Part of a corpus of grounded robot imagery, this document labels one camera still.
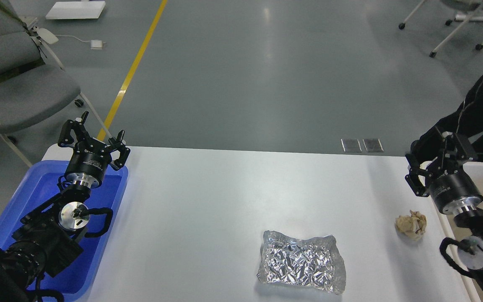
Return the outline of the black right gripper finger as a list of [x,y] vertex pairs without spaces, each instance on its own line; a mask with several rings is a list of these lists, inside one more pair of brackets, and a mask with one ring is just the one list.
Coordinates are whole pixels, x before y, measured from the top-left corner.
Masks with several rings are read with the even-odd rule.
[[478,154],[467,136],[452,132],[442,132],[441,148],[432,162],[434,174],[456,174],[463,170],[467,162],[478,160]]
[[421,182],[420,176],[430,180],[433,173],[429,170],[422,169],[421,163],[417,157],[411,153],[406,153],[405,158],[408,161],[408,174],[405,176],[405,180],[418,197],[429,197],[430,193],[427,187]]

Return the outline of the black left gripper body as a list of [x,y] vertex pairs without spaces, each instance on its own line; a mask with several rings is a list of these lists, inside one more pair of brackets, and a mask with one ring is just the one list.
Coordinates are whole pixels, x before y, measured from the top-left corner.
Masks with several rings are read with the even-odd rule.
[[73,146],[73,154],[65,171],[65,180],[77,183],[84,180],[88,187],[100,187],[112,157],[105,143],[79,141]]

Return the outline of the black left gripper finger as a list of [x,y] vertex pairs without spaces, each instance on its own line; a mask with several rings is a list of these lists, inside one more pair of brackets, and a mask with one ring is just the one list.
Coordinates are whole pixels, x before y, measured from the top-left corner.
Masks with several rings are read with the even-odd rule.
[[86,142],[92,145],[92,137],[84,127],[89,111],[85,111],[80,118],[67,120],[61,129],[59,136],[59,147],[73,148],[76,143]]
[[109,166],[115,171],[125,166],[131,152],[124,140],[125,134],[126,131],[121,130],[116,137],[108,139],[109,143],[106,146],[106,156],[109,159]]

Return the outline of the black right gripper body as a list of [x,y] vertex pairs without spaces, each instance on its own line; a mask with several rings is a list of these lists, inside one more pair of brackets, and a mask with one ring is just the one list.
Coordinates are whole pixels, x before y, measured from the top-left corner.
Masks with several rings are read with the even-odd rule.
[[483,195],[464,170],[428,178],[427,191],[437,210],[445,215],[457,215],[461,208],[474,210],[483,203]]

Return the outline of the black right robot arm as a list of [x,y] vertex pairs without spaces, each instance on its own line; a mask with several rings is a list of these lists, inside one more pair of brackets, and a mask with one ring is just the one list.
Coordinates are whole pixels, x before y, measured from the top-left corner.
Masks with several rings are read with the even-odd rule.
[[451,268],[475,280],[483,291],[483,195],[463,168],[466,162],[477,161],[475,149],[467,136],[434,126],[412,143],[405,157],[405,180],[415,195],[431,197],[441,214],[451,215],[457,227],[471,231],[460,241],[444,238],[439,251]]

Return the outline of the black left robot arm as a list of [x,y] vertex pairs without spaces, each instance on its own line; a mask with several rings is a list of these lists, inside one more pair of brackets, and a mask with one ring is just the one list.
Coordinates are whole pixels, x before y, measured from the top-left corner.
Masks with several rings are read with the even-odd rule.
[[107,233],[114,218],[112,208],[88,208],[91,191],[100,187],[109,167],[121,170],[130,148],[121,130],[104,143],[85,128],[88,112],[67,120],[57,144],[73,150],[59,177],[59,192],[25,214],[21,227],[12,233],[14,242],[0,248],[0,302],[42,302],[44,298],[65,301],[61,291],[43,289],[46,276],[55,277],[84,252],[84,238]]

